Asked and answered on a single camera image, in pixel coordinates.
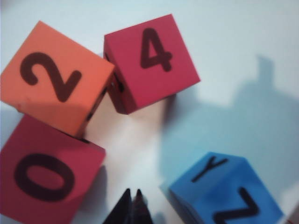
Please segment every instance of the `red cube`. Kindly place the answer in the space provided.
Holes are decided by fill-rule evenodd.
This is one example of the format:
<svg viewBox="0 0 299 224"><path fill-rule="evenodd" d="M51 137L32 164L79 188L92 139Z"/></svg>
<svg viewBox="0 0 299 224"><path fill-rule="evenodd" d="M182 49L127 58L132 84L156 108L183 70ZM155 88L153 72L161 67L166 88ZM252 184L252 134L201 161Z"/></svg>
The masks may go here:
<svg viewBox="0 0 299 224"><path fill-rule="evenodd" d="M70 223L105 150L27 115L0 153L0 213L22 223Z"/></svg>
<svg viewBox="0 0 299 224"><path fill-rule="evenodd" d="M105 35L104 57L116 66L108 92L120 113L200 81L171 14Z"/></svg>

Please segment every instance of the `toy block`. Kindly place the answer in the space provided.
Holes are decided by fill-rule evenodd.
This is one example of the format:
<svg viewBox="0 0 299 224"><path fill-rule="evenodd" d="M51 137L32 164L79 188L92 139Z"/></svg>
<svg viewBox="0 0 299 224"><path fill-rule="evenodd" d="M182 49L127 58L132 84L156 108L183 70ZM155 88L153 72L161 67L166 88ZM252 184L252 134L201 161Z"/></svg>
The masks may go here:
<svg viewBox="0 0 299 224"><path fill-rule="evenodd" d="M120 113L200 81L171 14L105 35L104 58L115 64L108 92Z"/></svg>
<svg viewBox="0 0 299 224"><path fill-rule="evenodd" d="M276 223L283 215L242 157L208 153L170 190L195 223Z"/></svg>
<svg viewBox="0 0 299 224"><path fill-rule="evenodd" d="M25 115L0 153L0 213L22 223L70 223L105 150Z"/></svg>
<svg viewBox="0 0 299 224"><path fill-rule="evenodd" d="M80 138L113 69L40 21L1 74L1 101Z"/></svg>

